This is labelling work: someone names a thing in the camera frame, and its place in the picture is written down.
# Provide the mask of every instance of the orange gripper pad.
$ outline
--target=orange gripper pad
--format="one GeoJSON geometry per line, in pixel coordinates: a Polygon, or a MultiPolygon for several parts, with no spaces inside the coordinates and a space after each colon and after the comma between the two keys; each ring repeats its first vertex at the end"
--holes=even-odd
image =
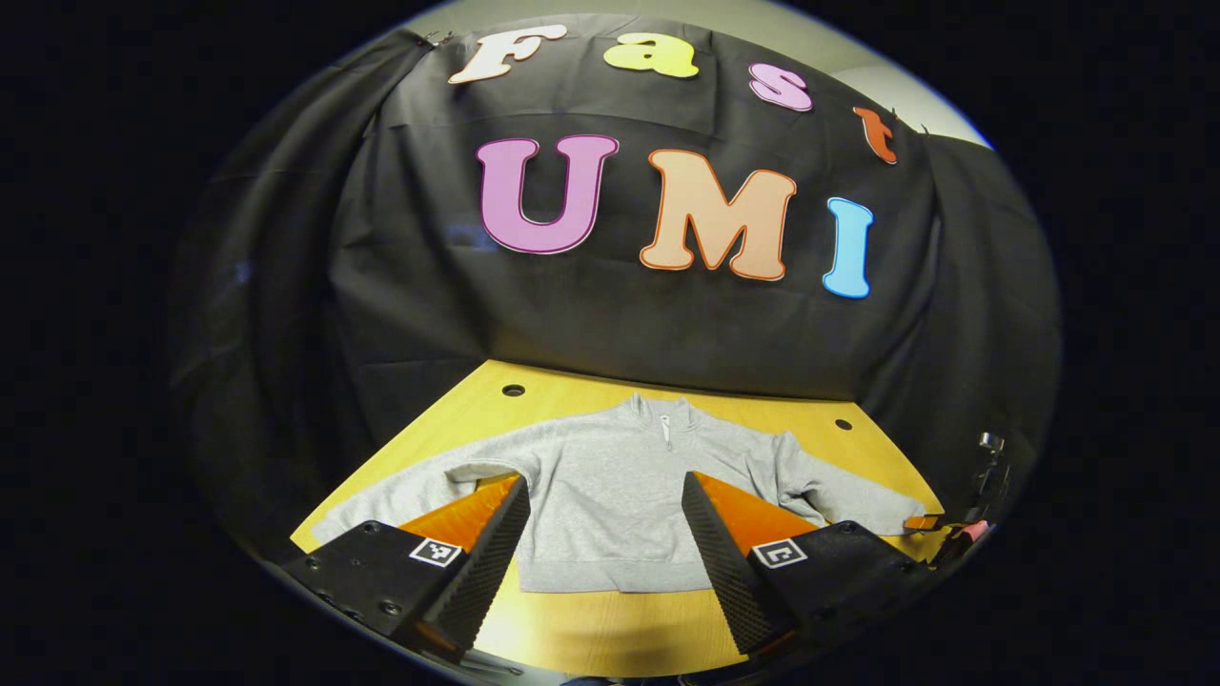
{"type": "Polygon", "coordinates": [[[521,476],[515,474],[487,488],[479,488],[465,498],[417,516],[399,529],[416,536],[461,546],[470,553],[517,478],[521,476]]]}
{"type": "Polygon", "coordinates": [[[697,471],[694,476],[743,555],[750,554],[754,546],[817,531],[813,524],[758,496],[706,474],[697,471]]]}
{"type": "Polygon", "coordinates": [[[914,529],[915,531],[936,531],[941,527],[941,519],[944,515],[924,515],[924,516],[909,516],[903,521],[904,529],[914,529]]]}

